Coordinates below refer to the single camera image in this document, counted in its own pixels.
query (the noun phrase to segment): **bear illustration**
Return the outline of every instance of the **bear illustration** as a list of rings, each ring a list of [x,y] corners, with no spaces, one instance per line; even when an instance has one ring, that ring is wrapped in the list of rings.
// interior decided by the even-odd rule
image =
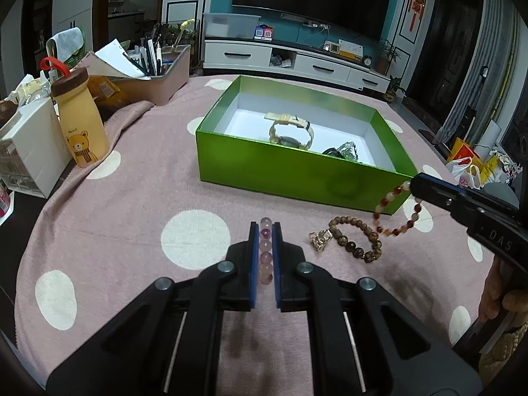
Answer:
[[[97,156],[90,152],[90,143],[88,141],[88,131],[83,131],[71,137],[66,137],[66,141],[75,155],[75,162],[79,167],[84,168],[89,164],[96,162]]]

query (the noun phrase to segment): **drawer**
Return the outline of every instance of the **drawer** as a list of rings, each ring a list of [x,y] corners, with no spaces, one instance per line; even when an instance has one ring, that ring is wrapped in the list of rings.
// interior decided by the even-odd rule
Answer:
[[[350,68],[335,64],[319,58],[311,58],[306,55],[297,55],[294,71],[308,74],[310,77],[323,79],[326,81],[340,80],[347,81]]]
[[[205,64],[269,67],[271,47],[238,43],[206,43]]]
[[[383,93],[387,92],[387,88],[389,87],[388,79],[381,78],[369,72],[355,70],[354,68],[350,69],[350,74],[346,82],[361,89],[366,87]]]

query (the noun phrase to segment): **purple bead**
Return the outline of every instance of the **purple bead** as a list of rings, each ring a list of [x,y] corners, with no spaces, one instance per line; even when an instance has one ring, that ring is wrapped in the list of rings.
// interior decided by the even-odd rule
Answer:
[[[260,255],[260,261],[265,264],[271,263],[271,261],[273,261],[273,256],[271,253],[264,252]]]
[[[261,252],[269,252],[269,251],[271,251],[271,241],[262,240],[259,243],[259,249],[260,249]]]
[[[273,274],[273,265],[267,263],[267,264],[263,264],[261,267],[260,267],[260,273],[262,275],[264,274]]]
[[[260,276],[260,282],[264,285],[268,285],[273,281],[273,274],[262,274]]]
[[[268,239],[271,236],[271,231],[269,229],[267,229],[267,228],[263,229],[262,231],[260,231],[260,236],[262,238]]]

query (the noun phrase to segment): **striped curtain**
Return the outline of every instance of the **striped curtain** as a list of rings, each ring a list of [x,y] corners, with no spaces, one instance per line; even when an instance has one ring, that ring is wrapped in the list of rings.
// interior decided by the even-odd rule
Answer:
[[[488,116],[492,112],[508,63],[515,12],[510,0],[487,0],[485,12],[482,14],[484,24],[475,50],[475,60],[451,113],[437,133],[440,141],[446,142],[452,137],[460,125],[466,107],[469,104],[475,105],[474,100],[479,93],[480,70],[485,65],[489,67],[488,77],[476,104],[477,117],[468,140],[476,138],[475,141],[478,141],[486,129],[490,120]]]

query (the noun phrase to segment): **green box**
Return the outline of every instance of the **green box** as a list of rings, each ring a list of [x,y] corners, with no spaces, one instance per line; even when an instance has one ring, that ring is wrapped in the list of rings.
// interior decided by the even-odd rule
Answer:
[[[273,122],[264,119],[267,112],[310,121],[315,132],[311,149],[270,143]],[[309,139],[305,130],[292,125],[276,129],[277,135],[304,144]],[[370,165],[318,150],[337,148],[348,136],[357,144],[360,160]],[[196,131],[196,145],[204,182],[357,210],[374,211],[387,192],[418,173],[376,109],[326,92],[247,76],[239,76],[213,105]],[[408,196],[408,192],[397,196],[383,212],[393,214]]]

